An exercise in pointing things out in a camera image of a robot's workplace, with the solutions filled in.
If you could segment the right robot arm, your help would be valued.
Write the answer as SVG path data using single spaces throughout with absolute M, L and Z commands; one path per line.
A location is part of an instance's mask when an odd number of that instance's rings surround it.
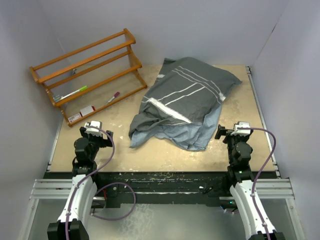
M 284 240 L 285 235 L 278 232 L 270 221 L 256 189 L 258 178 L 272 154 L 269 154 L 256 176 L 249 164 L 253 148 L 248 144 L 248 140 L 255 130 L 274 137 L 270 131 L 250 127 L 250 124 L 244 121 L 235 123 L 233 129 L 218 125 L 214 138 L 218 140 L 224 136 L 223 143 L 227 145 L 229 162 L 228 180 L 222 183 L 222 190 L 234 198 L 247 240 Z

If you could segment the grey striped pillowcase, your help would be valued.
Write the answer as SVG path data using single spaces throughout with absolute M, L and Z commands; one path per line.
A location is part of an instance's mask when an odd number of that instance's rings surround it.
M 231 72 L 196 58 L 166 58 L 130 124 L 130 147 L 156 137 L 187 151 L 204 151 L 223 102 L 241 83 Z

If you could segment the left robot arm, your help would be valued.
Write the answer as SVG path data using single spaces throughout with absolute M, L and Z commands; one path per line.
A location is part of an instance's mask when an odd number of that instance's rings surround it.
M 73 146 L 71 190 L 58 220 L 47 228 L 49 240 L 88 240 L 87 224 L 94 196 L 103 191 L 101 181 L 95 179 L 99 149 L 114 147 L 113 132 L 102 130 L 102 122 L 90 121 L 81 127 L 81 137 Z

